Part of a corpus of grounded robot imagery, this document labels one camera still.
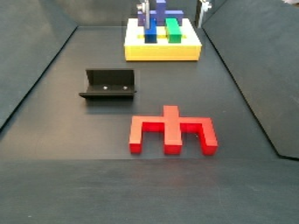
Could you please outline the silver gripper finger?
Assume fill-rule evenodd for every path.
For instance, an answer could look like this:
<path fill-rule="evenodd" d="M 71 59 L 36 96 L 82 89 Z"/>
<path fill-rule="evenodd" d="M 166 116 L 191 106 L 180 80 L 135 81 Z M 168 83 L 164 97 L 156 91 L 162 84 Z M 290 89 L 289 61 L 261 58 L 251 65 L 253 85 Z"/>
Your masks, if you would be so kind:
<path fill-rule="evenodd" d="M 211 1 L 210 0 L 199 0 L 199 19 L 198 19 L 198 27 L 202 28 L 203 18 L 206 12 L 211 9 Z"/>
<path fill-rule="evenodd" d="M 138 9 L 139 24 L 148 30 L 151 26 L 150 1 L 140 0 L 140 4 L 136 6 L 136 9 Z"/>

